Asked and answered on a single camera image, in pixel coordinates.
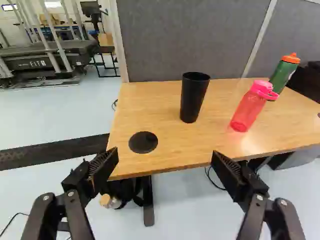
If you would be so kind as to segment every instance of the gray cubicle partition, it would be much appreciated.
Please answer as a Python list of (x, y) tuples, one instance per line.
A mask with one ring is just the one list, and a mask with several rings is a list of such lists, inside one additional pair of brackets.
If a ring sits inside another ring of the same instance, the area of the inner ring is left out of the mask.
[(282, 55), (291, 52), (302, 62), (320, 60), (320, 4), (277, 1), (248, 77), (269, 77)]
[(239, 78), (270, 0), (117, 0), (130, 82)]

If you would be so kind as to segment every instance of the gray floor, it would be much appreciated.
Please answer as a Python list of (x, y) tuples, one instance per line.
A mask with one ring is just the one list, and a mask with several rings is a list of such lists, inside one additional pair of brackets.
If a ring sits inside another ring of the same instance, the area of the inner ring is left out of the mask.
[[(0, 149), (107, 133), (114, 112), (120, 78), (97, 78), (94, 71), (78, 86), (29, 89), (0, 93)], [(60, 182), (82, 158), (0, 172), (0, 230), (16, 212), (29, 213), (34, 199), (46, 192), (62, 193)], [(297, 208), (307, 240), (320, 235), (320, 161), (272, 171), (261, 178), (271, 198), (291, 200)], [(212, 177), (218, 182), (214, 173)], [(99, 198), (86, 208), (97, 240), (234, 240), (243, 212), (227, 193), (214, 188), (203, 168), (153, 176), (155, 225), (144, 227), (142, 210), (133, 203), (125, 209), (105, 209)], [(27, 218), (18, 216), (1, 240), (20, 239)], [(68, 233), (59, 233), (65, 240)], [(270, 239), (263, 228), (262, 240)]]

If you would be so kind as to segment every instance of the wooden table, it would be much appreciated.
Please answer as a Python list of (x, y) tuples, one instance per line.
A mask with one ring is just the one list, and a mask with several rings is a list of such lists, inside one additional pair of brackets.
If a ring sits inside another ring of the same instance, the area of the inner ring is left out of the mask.
[[(248, 160), (320, 144), (319, 104), (289, 88), (277, 101), (266, 103), (248, 132), (230, 129), (229, 121), (252, 82), (212, 79), (191, 124), (179, 118), (181, 81), (123, 83), (107, 145), (118, 147), (119, 154), (110, 180), (208, 166), (213, 150)], [(130, 150), (130, 137), (140, 131), (157, 136), (155, 150)]]
[(113, 47), (115, 45), (111, 33), (99, 33), (98, 40), (101, 47)]

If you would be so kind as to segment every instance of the green water bottle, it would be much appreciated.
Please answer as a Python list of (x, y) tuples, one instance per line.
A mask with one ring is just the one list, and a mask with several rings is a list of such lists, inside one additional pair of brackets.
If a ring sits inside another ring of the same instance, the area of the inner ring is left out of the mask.
[(297, 57), (295, 52), (282, 57), (269, 81), (272, 83), (273, 91), (275, 93), (280, 94), (282, 92), (292, 75), (295, 73), (299, 63), (300, 58)]

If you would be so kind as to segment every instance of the black tumbler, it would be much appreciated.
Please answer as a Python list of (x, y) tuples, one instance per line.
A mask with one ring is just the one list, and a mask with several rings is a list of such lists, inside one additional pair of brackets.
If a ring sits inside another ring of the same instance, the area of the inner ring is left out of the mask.
[(185, 72), (182, 77), (180, 119), (191, 124), (198, 118), (210, 76), (201, 72)]

